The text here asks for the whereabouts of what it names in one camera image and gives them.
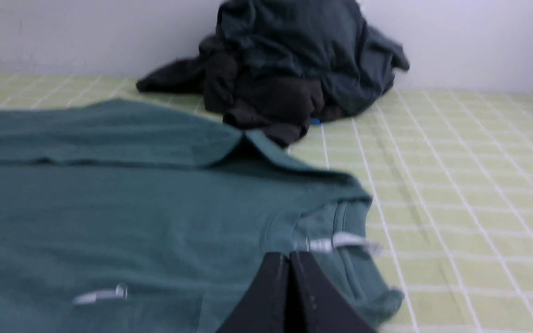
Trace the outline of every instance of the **pile of clothes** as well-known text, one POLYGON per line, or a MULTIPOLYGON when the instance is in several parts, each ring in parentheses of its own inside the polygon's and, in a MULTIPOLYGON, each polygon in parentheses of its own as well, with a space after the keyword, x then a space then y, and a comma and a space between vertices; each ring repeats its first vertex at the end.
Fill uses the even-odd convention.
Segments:
POLYGON ((229 0, 198 57, 155 70, 137 89, 202 93, 224 123, 285 147, 313 120, 360 114, 392 87, 394 68, 409 67, 355 0, 229 0))

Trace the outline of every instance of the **clothing tag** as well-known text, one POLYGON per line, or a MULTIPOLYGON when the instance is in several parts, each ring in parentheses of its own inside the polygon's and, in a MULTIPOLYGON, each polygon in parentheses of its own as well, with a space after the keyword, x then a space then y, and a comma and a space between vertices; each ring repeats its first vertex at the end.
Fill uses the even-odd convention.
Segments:
POLYGON ((86 293, 74 298, 74 305, 85 305, 93 304, 96 301, 101 299, 125 299, 127 298, 127 286, 120 283, 117 287, 112 289, 102 289, 98 291, 93 291, 91 293, 86 293))
POLYGON ((337 232, 332 235, 332 239, 312 240, 308 243, 308 251, 332 252, 335 248, 342 247, 361 247, 369 255, 379 255, 383 246, 366 240, 365 237, 349 234, 348 232, 337 232))

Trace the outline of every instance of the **green shirt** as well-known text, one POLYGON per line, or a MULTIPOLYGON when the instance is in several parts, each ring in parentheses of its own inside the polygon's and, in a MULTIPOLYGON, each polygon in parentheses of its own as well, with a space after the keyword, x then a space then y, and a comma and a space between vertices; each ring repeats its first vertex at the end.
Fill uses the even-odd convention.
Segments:
MULTIPOLYGON (((214 333, 266 252, 364 236, 371 201, 258 131, 169 108, 0 112, 0 333, 214 333)), ((370 324, 398 310, 360 248, 315 257, 370 324)))

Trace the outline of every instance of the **mattress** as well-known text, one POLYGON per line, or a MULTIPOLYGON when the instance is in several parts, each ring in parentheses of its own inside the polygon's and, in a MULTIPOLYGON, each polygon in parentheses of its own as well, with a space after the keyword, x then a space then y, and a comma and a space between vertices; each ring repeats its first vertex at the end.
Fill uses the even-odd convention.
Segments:
MULTIPOLYGON (((0 74, 0 110, 123 98, 220 120, 199 96, 142 96, 135 81, 0 74)), ((393 90, 288 151, 374 196, 368 238, 406 295, 382 332, 533 332, 533 95, 393 90)))

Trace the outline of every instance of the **white wall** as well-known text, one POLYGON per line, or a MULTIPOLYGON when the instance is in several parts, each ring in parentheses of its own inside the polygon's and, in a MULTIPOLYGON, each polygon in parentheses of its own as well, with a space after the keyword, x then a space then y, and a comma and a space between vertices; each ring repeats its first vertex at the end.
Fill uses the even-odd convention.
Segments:
MULTIPOLYGON (((533 93, 533 0, 360 0, 412 63, 398 86, 533 93)), ((194 56, 220 0, 0 0, 0 71, 140 76, 194 56)))

